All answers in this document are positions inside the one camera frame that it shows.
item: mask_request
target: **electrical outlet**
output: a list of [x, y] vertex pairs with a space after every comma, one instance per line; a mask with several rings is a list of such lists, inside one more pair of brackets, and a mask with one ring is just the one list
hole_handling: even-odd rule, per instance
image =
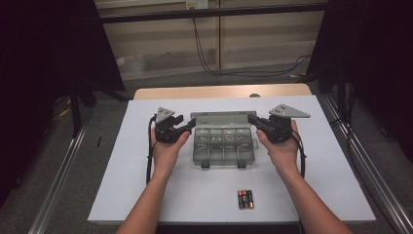
[[186, 0], [186, 10], [196, 10], [198, 9], [197, 0]]
[[209, 3], [207, 0], [198, 0], [197, 9], [208, 9]]

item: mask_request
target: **gray floor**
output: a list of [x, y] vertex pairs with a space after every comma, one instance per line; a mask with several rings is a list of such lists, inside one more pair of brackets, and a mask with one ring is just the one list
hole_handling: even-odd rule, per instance
[[[283, 69], [290, 67], [252, 67], [257, 70]], [[294, 73], [305, 71], [306, 65], [299, 67]], [[205, 86], [236, 84], [268, 84], [292, 83], [294, 79], [287, 75], [281, 77], [250, 78], [211, 76], [205, 72], [174, 75], [170, 77], [143, 79], [125, 82], [126, 96], [132, 97], [134, 91], [147, 87], [173, 86]], [[314, 94], [318, 93], [317, 83], [309, 84]], [[127, 104], [111, 99], [104, 94], [96, 94], [98, 104], [94, 108], [92, 120], [87, 128], [83, 142], [73, 161], [67, 180], [62, 187], [53, 215], [46, 228], [46, 233], [113, 233], [116, 226], [101, 226], [87, 222], [87, 217], [94, 201], [95, 193], [100, 185], [117, 133], [122, 124]], [[396, 197], [412, 215], [413, 208], [413, 164], [406, 159], [391, 137], [384, 136], [380, 123], [368, 112], [368, 109], [357, 101], [353, 112], [353, 129], [371, 156], [374, 164], [389, 184]], [[343, 150], [346, 141], [333, 127]], [[22, 177], [21, 187], [10, 194], [8, 200], [0, 208], [0, 233], [27, 233], [33, 219], [37, 215], [63, 156], [70, 144], [72, 122], [70, 114], [55, 117], [43, 140], [39, 155], [29, 171]], [[366, 183], [362, 185], [374, 191], [365, 174], [361, 172]], [[377, 217], [376, 221], [351, 224], [355, 233], [393, 233], [379, 208], [370, 195], [366, 197]], [[385, 207], [376, 193], [379, 207]], [[158, 233], [298, 233], [296, 225], [260, 225], [260, 226], [160, 226]]]

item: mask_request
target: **white table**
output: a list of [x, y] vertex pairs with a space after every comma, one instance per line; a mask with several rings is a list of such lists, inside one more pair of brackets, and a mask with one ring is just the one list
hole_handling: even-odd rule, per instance
[[[375, 220], [364, 194], [315, 96], [144, 99], [130, 101], [112, 156], [88, 221], [121, 223], [145, 187], [147, 125], [159, 106], [184, 115], [191, 112], [255, 110], [260, 117], [280, 103], [310, 113], [296, 119], [303, 139], [306, 180], [324, 203], [347, 222]], [[252, 127], [253, 138], [257, 138]], [[228, 224], [298, 221], [288, 193], [267, 151], [259, 143], [255, 162], [244, 170], [203, 170], [193, 164], [193, 136], [183, 146], [166, 191], [161, 223]], [[240, 210], [237, 191], [252, 190], [255, 208]]]

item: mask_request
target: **gold battery terminal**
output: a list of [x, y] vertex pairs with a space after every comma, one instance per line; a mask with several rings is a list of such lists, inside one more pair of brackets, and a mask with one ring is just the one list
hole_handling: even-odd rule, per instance
[[251, 190], [239, 190], [238, 191], [238, 205], [240, 209], [254, 208], [254, 201], [252, 200]]

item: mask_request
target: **metal frame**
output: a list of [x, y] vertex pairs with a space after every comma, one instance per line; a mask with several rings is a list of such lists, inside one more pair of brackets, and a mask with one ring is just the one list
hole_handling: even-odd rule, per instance
[[[325, 97], [325, 103], [327, 104], [328, 109], [335, 119], [341, 119], [338, 112], [338, 106], [332, 97]], [[360, 141], [358, 140], [356, 134], [353, 131], [350, 131], [350, 126], [347, 122], [339, 121], [338, 126], [340, 127], [341, 132], [345, 138], [350, 138], [350, 146], [355, 152], [356, 158], [361, 163], [364, 171], [366, 172], [368, 178], [373, 184], [377, 194], [382, 199], [387, 210], [391, 214], [395, 224], [398, 227], [400, 233], [408, 234], [413, 233], [413, 225], [410, 217], [408, 216], [406, 210], [398, 199], [395, 197], [389, 186], [383, 180], [379, 171], [374, 166], [369, 155], [362, 147]]]
[[193, 18], [210, 18], [210, 17], [231, 17], [231, 16], [246, 16], [246, 15], [262, 15], [262, 14], [280, 14], [280, 13], [300, 13], [300, 12], [319, 12], [325, 11], [327, 6], [343, 7], [345, 5], [327, 3], [315, 4], [295, 4], [295, 5], [278, 5], [269, 7], [247, 7], [247, 8], [216, 8], [204, 10], [185, 10], [172, 11], [161, 13], [146, 13], [146, 14], [129, 14], [129, 15], [107, 15], [100, 16], [98, 19], [69, 19], [71, 22], [95, 22], [95, 23], [118, 23], [118, 22], [133, 22], [133, 21], [151, 21], [151, 20], [178, 20], [178, 19], [193, 19]]
[[122, 0], [122, 1], [95, 1], [96, 7], [100, 9], [125, 8], [139, 6], [153, 6], [160, 4], [185, 3], [185, 0]]
[[86, 128], [92, 119], [93, 110], [93, 107], [87, 109], [85, 123], [82, 129], [80, 130], [79, 134], [70, 142], [70, 146], [67, 149], [66, 155], [64, 156], [63, 162], [60, 166], [60, 169], [57, 172], [54, 182], [52, 183], [48, 195], [28, 231], [29, 234], [45, 233], [46, 228], [49, 224], [49, 220], [55, 209], [58, 197], [60, 195], [61, 188], [63, 187], [64, 182], [66, 181], [67, 174], [70, 171], [70, 167], [82, 143], [83, 136], [86, 132]]

